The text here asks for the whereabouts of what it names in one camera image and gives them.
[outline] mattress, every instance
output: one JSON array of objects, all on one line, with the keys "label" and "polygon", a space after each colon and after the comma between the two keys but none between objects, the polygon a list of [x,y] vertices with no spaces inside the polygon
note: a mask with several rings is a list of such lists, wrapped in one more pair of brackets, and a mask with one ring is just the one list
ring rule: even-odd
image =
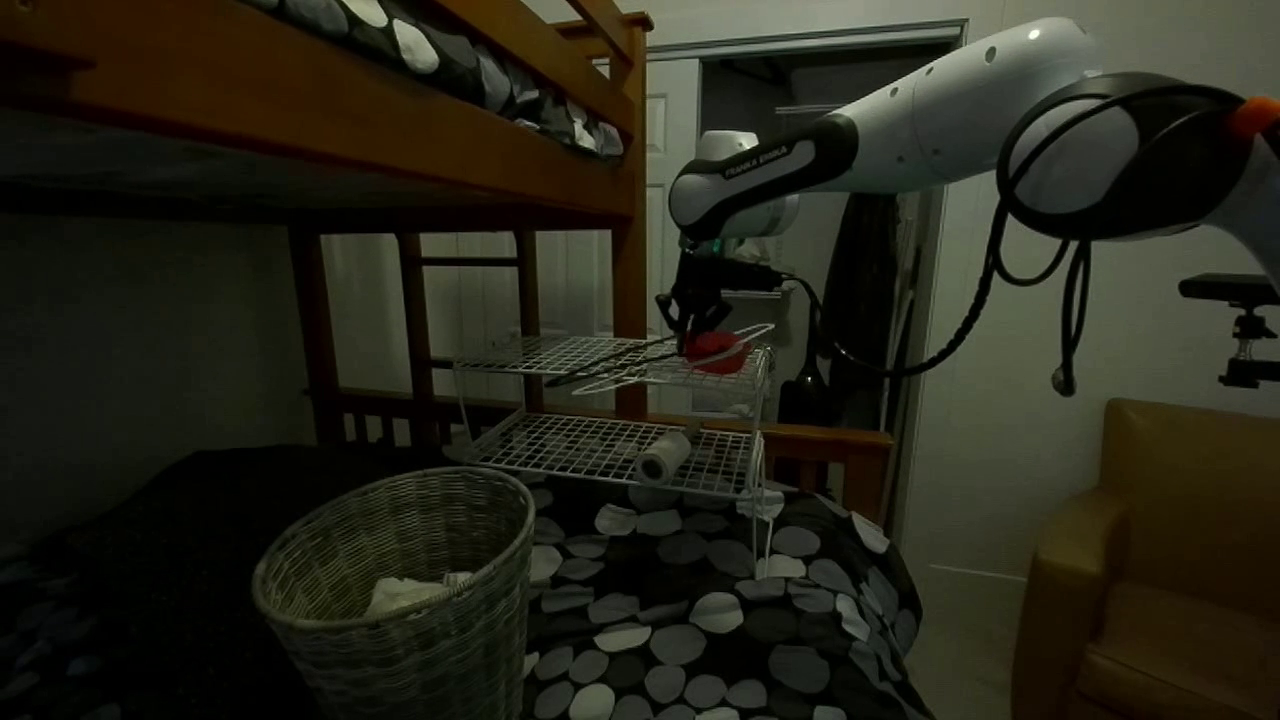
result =
[{"label": "mattress", "polygon": [[[254,566],[315,504],[431,460],[198,452],[0,558],[0,715],[315,715]],[[535,558],[556,560],[533,566],[525,715],[930,715],[905,670],[920,598],[877,524],[804,494],[771,530],[762,504],[617,485],[533,497]]]},{"label": "mattress", "polygon": [[592,121],[572,99],[545,94],[525,67],[491,56],[430,5],[394,0],[250,0],[305,32],[381,59],[423,87],[482,106],[511,126],[529,126],[569,148],[592,158],[624,158],[612,126]]}]

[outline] wire rack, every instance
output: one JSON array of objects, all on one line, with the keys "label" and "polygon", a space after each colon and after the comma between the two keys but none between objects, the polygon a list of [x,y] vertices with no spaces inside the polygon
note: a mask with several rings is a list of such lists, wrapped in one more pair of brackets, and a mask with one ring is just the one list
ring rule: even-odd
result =
[{"label": "wire rack", "polygon": [[678,354],[673,335],[518,335],[467,354],[464,373],[508,373],[569,385],[578,397],[617,392],[624,385],[670,385],[670,390],[714,390],[714,392],[755,392],[770,381],[770,346],[752,346],[741,373],[704,373]]},{"label": "wire rack", "polygon": [[693,430],[673,481],[649,481],[640,452],[673,425],[518,414],[474,449],[476,465],[604,485],[651,485],[696,497],[741,497],[752,485],[752,432]]}]

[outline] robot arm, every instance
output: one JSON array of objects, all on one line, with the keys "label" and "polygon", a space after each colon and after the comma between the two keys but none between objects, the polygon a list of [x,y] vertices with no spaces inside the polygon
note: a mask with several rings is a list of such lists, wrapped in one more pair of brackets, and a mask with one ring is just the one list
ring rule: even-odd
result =
[{"label": "robot arm", "polygon": [[673,220],[696,247],[755,237],[762,225],[741,213],[790,191],[916,191],[988,172],[1025,112],[1087,76],[1092,56],[1092,42],[1068,19],[963,44],[810,127],[693,162],[673,186]]},{"label": "robot arm", "polygon": [[688,268],[666,311],[688,304],[680,328],[673,311],[670,324],[704,328],[715,285],[731,285],[715,263],[724,242],[776,231],[790,191],[916,191],[991,167],[1002,203],[1045,237],[1120,242],[1215,225],[1280,288],[1276,158],[1280,106],[1099,73],[1073,19],[1022,25],[810,127],[693,162],[670,197]]}]

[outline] laundry basket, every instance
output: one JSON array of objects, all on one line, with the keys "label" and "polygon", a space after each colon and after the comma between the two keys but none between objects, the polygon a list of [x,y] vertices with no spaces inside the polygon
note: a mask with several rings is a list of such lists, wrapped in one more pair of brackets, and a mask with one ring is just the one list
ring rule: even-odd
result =
[{"label": "laundry basket", "polygon": [[[324,715],[508,720],[522,714],[533,497],[482,468],[355,487],[295,519],[254,602]],[[381,576],[476,573],[451,598],[365,617]]]}]

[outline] white wall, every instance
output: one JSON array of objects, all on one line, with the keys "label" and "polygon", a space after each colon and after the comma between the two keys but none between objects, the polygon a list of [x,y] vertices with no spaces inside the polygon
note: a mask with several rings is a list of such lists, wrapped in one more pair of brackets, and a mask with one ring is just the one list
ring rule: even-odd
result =
[{"label": "white wall", "polygon": [[198,449],[308,442],[281,231],[0,215],[0,549]]},{"label": "white wall", "polygon": [[[847,29],[901,32],[935,19],[963,19],[968,36],[988,36],[1031,15],[1073,15],[1099,42],[1112,67],[1209,81],[1244,96],[1280,94],[1276,42],[1265,25],[1273,15],[1269,0],[649,0],[640,7],[655,19],[651,50],[804,42]],[[988,177],[946,191],[925,349],[946,346],[968,304],[991,208]],[[1018,268],[1037,268],[1049,254],[1049,242],[1011,231]],[[1055,285],[1042,294],[1002,288],[972,346],[920,381],[901,542],[933,617],[963,627],[963,639],[953,646],[956,670],[1010,654],[1031,542],[1064,497],[1092,485],[1108,397],[1280,416],[1280,390],[1215,385],[1234,354],[1234,311],[1176,296],[1179,275],[1252,268],[1214,228],[1098,247],[1075,401],[1049,390]]]}]

